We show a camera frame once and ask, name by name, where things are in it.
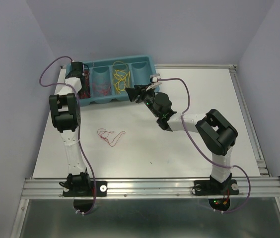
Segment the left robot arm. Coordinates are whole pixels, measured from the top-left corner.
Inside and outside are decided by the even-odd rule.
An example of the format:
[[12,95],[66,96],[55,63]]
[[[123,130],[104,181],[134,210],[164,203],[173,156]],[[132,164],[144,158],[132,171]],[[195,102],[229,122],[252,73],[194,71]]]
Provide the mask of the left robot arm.
[[84,64],[74,61],[60,91],[49,97],[53,127],[60,133],[68,162],[68,176],[60,182],[64,197],[92,195],[92,184],[79,146],[80,108],[76,93],[85,79]]

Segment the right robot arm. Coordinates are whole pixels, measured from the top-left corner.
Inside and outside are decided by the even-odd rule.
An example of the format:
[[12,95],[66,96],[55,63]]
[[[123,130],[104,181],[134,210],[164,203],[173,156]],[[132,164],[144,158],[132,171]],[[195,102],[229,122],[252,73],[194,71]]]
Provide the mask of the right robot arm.
[[238,136],[237,130],[215,109],[204,115],[185,115],[172,110],[165,93],[156,93],[150,85],[126,88],[131,102],[144,103],[165,131],[197,133],[211,152],[212,171],[209,180],[195,184],[196,195],[223,194],[230,189],[231,152]]

